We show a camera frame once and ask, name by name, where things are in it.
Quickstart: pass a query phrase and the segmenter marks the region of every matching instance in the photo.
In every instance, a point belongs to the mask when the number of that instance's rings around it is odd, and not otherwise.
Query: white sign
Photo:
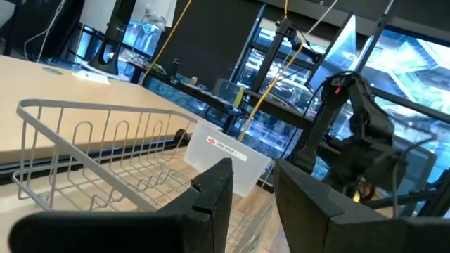
[[[227,145],[221,143],[217,139],[208,136],[208,138],[206,138],[206,141],[209,144],[228,152],[229,154],[233,155],[234,157],[237,157],[238,159],[241,159],[242,161],[247,162],[247,158],[248,158],[247,155],[244,155],[244,154],[234,150],[233,148],[228,147]]]

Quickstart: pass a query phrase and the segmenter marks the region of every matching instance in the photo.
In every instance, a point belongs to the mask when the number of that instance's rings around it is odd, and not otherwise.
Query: yellow wire
[[[288,3],[289,0],[284,1],[284,18],[288,18]]]
[[[284,67],[283,71],[281,73],[278,73],[275,75],[274,80],[272,81],[272,83],[270,83],[269,88],[267,88],[267,90],[262,94],[261,98],[259,99],[258,103],[256,104],[255,108],[253,108],[252,113],[250,113],[250,116],[247,119],[247,122],[245,123],[244,129],[242,131],[242,133],[240,133],[239,139],[238,141],[242,142],[242,140],[244,139],[245,136],[245,132],[248,130],[248,127],[250,126],[250,123],[252,122],[253,117],[256,114],[256,111],[258,111],[258,108],[261,106],[262,101],[264,101],[264,99],[266,98],[266,96],[269,94],[270,90],[272,90],[272,88],[275,86],[276,82],[278,82],[278,79],[284,74],[284,72],[292,65],[292,63],[294,62],[294,60],[297,58],[298,54],[300,53],[300,51],[303,48],[303,43],[300,46],[300,48],[297,50],[297,52],[295,52],[294,56],[290,59],[290,61],[288,62],[288,64]]]
[[[186,4],[186,6],[184,7],[183,12],[181,13],[180,17],[178,18],[178,20],[176,21],[174,28],[172,29],[172,31],[170,32],[168,38],[166,39],[166,41],[164,42],[164,44],[162,45],[162,48],[160,50],[160,52],[156,55],[155,60],[153,60],[153,62],[150,64],[150,67],[147,69],[146,73],[144,74],[143,78],[141,79],[141,81],[139,81],[139,85],[142,86],[143,81],[146,79],[146,77],[148,76],[148,73],[150,73],[152,67],[155,65],[156,61],[160,58],[162,52],[164,51],[164,49],[167,46],[167,43],[169,43],[169,40],[172,38],[173,33],[175,32],[176,28],[178,27],[178,24],[180,23],[181,19],[184,16],[184,13],[186,13],[186,11],[188,10],[189,6],[191,5],[192,0],[189,0],[189,2]]]

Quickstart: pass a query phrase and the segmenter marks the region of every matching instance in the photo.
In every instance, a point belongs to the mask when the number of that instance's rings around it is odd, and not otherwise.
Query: wooden countertop
[[[193,113],[175,105],[168,100],[144,89],[135,84],[119,82],[110,79],[110,85],[97,84],[88,81],[82,81],[74,76],[71,71],[50,67],[61,72],[61,75],[52,74],[43,68],[46,65],[26,62],[15,58],[0,56],[0,89],[2,99],[0,100],[0,122],[2,122],[0,131],[0,164],[7,162],[16,162],[20,159],[21,139],[22,139],[22,119],[17,116],[16,108],[21,100],[25,99],[43,99],[43,100],[63,100],[80,103],[95,103],[106,105],[125,105],[140,108],[157,108],[165,110],[173,110],[183,113],[194,119],[202,120]],[[37,114],[37,108],[27,108],[31,114]],[[56,129],[58,123],[58,115],[60,110],[57,108],[42,110],[42,122]],[[148,115],[143,115],[139,121],[139,114],[131,113],[115,113],[111,115],[108,130],[105,135],[105,145],[107,148],[114,139],[114,128],[122,120],[129,122],[128,140],[136,139],[144,136],[143,125]],[[106,113],[96,110],[66,110],[62,124],[60,126],[60,135],[66,140],[71,141],[74,136],[75,125],[82,121],[90,121],[93,126],[92,143],[99,144],[102,139]],[[153,125],[159,121],[167,121],[167,116],[152,115],[148,133],[151,135]],[[186,127],[187,121],[173,117],[170,119],[170,127],[163,131],[156,130],[160,135],[173,136],[175,132]],[[137,127],[140,126],[141,132],[136,134]],[[191,124],[188,132],[192,132],[194,124]],[[119,144],[117,141],[123,141],[126,137],[124,128],[120,127],[116,138],[115,147]],[[27,149],[32,147],[33,128],[27,128]],[[76,143],[81,145],[86,143],[89,138],[89,130],[87,127],[80,127],[77,133]],[[53,152],[53,143],[38,136],[36,143],[38,157],[50,157]]]

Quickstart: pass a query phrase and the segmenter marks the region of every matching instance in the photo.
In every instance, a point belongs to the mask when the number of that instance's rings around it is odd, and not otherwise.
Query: black robotic arm
[[[322,83],[322,105],[311,131],[302,134],[299,143],[288,156],[289,162],[307,173],[316,164],[316,151],[327,145],[336,152],[324,152],[321,157],[330,166],[323,182],[335,190],[353,197],[362,177],[374,186],[392,189],[392,172],[396,168],[397,186],[406,171],[401,152],[392,147],[394,125],[375,103],[366,79],[355,72],[341,72]],[[350,99],[352,135],[342,141],[327,134],[329,126]]]

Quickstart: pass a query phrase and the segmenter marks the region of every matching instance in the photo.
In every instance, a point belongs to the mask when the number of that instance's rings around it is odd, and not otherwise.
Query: white label card
[[[237,150],[234,150],[233,148],[228,147],[227,145],[221,143],[217,139],[208,136],[208,138],[206,138],[206,141],[209,144],[226,151],[227,153],[233,155],[234,157],[237,157],[238,159],[240,159],[244,162],[247,162],[247,158],[248,158],[247,155],[244,155],[241,152],[238,152]]]
[[[79,79],[91,81],[91,82],[97,82],[100,84],[110,84],[108,81],[108,77],[104,74],[97,74],[88,72],[86,70],[80,70],[77,73],[73,73],[74,76],[78,77]]]

